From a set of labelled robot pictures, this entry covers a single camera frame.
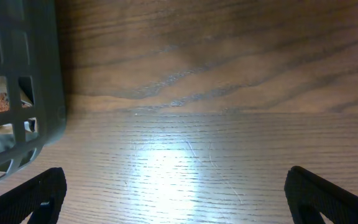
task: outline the dark wood grain streak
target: dark wood grain streak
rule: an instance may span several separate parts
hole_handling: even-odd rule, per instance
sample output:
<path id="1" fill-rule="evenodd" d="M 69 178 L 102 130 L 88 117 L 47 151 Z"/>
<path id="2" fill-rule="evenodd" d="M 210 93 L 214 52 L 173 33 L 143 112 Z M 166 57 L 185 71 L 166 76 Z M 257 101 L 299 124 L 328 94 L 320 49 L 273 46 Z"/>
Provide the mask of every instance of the dark wood grain streak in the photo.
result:
<path id="1" fill-rule="evenodd" d="M 292 223 L 303 166 L 358 195 L 358 0 L 56 1 L 59 223 Z"/>

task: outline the wooden surface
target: wooden surface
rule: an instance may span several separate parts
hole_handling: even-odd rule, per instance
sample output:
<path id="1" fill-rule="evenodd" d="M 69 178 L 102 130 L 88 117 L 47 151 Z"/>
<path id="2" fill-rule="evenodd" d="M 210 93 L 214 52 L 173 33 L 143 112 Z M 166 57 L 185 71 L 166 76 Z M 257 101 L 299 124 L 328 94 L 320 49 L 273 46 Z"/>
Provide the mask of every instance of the wooden surface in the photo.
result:
<path id="1" fill-rule="evenodd" d="M 358 195 L 358 1 L 57 1 L 59 223 L 292 223 L 288 170 Z"/>

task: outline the black plastic object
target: black plastic object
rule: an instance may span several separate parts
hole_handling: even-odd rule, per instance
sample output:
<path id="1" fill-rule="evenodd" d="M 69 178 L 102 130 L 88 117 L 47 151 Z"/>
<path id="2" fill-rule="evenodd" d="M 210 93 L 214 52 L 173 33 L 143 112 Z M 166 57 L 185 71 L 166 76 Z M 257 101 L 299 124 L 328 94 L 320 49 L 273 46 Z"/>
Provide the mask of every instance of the black plastic object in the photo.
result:
<path id="1" fill-rule="evenodd" d="M 60 139 L 66 126 L 53 0 L 0 0 L 0 76 L 6 77 L 9 111 L 0 126 L 0 180 L 32 162 L 42 147 Z M 20 88 L 34 105 L 23 108 Z M 24 121 L 37 119 L 36 134 Z"/>
<path id="2" fill-rule="evenodd" d="M 285 195 L 295 224 L 358 223 L 358 197 L 302 167 L 292 167 Z"/>
<path id="3" fill-rule="evenodd" d="M 0 196 L 0 223 L 19 224 L 31 213 L 28 224 L 54 224 L 66 195 L 62 168 L 51 168 Z"/>

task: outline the brown wood tabletop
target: brown wood tabletop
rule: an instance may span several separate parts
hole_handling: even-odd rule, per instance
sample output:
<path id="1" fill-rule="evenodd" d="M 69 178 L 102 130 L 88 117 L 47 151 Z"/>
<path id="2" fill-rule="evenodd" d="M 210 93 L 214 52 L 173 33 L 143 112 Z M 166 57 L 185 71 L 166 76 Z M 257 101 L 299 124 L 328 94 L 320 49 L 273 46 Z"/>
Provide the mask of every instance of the brown wood tabletop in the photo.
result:
<path id="1" fill-rule="evenodd" d="M 358 195 L 358 0 L 57 1 L 59 223 L 293 223 L 302 166 Z"/>

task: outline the plastic bin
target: plastic bin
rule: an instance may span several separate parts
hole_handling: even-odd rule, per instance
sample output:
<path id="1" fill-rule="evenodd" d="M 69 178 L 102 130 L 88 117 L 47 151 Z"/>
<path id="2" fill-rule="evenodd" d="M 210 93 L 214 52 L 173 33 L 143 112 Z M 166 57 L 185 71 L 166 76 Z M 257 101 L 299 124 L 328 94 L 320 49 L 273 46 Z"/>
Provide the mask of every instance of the plastic bin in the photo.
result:
<path id="1" fill-rule="evenodd" d="M 0 112 L 0 180 L 32 162 L 42 147 L 58 140 L 66 109 L 52 0 L 0 0 L 0 76 L 5 77 L 9 110 Z M 33 102 L 23 108 L 21 90 Z M 25 122 L 36 118 L 37 131 Z"/>

